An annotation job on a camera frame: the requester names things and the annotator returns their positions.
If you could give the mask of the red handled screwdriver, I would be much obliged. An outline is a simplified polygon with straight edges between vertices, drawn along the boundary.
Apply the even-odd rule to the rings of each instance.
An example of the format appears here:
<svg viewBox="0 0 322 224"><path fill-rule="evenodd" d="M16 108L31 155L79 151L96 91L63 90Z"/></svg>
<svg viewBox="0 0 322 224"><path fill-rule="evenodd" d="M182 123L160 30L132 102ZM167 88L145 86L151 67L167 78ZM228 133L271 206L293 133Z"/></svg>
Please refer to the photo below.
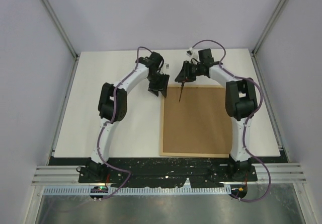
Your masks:
<svg viewBox="0 0 322 224"><path fill-rule="evenodd" d="M181 101L181 98L182 98L182 93L183 93L184 85L185 85L185 81L182 81L181 82L181 88L180 88L179 102Z"/></svg>

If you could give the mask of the wooden picture frame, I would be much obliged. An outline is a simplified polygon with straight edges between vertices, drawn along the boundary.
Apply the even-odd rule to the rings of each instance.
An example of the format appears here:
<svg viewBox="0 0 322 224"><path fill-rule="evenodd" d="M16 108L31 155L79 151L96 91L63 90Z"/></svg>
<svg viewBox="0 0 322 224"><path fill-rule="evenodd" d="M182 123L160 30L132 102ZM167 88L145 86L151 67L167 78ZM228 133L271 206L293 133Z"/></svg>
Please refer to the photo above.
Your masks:
<svg viewBox="0 0 322 224"><path fill-rule="evenodd" d="M170 85L162 100L159 154L163 157L226 159L232 148L232 122L225 110L225 88Z"/></svg>

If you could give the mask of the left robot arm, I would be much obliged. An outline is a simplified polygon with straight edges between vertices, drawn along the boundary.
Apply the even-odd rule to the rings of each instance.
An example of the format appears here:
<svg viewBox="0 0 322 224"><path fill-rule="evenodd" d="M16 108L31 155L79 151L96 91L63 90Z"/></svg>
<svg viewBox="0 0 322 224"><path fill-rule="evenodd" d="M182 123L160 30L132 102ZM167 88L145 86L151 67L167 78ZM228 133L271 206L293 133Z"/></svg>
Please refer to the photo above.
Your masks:
<svg viewBox="0 0 322 224"><path fill-rule="evenodd" d="M127 96L142 80L147 79L150 93L166 97L170 76L160 72L164 62L164 58L154 51L150 56L138 56L134 69L127 76L114 84L103 84L98 103L102 125L96 147L86 163L85 173L81 175L91 177L97 183L107 179L108 156L103 154L108 154L114 130L127 113Z"/></svg>

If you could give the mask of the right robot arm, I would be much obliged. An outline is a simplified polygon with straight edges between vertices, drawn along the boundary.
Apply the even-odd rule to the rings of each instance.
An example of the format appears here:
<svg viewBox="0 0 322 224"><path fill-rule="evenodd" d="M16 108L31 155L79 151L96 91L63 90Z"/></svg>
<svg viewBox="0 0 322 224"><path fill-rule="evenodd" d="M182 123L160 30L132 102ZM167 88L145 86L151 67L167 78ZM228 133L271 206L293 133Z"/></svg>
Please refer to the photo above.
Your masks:
<svg viewBox="0 0 322 224"><path fill-rule="evenodd" d="M234 181L244 181L251 172L251 155L248 151L250 127L254 112L261 105L257 102L256 83L251 78L236 76L224 68L221 61L215 61L211 49L187 51L189 60L175 78L183 90L185 83L191 83L198 76L206 76L225 88L225 109L232 121L232 149L227 164L227 175Z"/></svg>

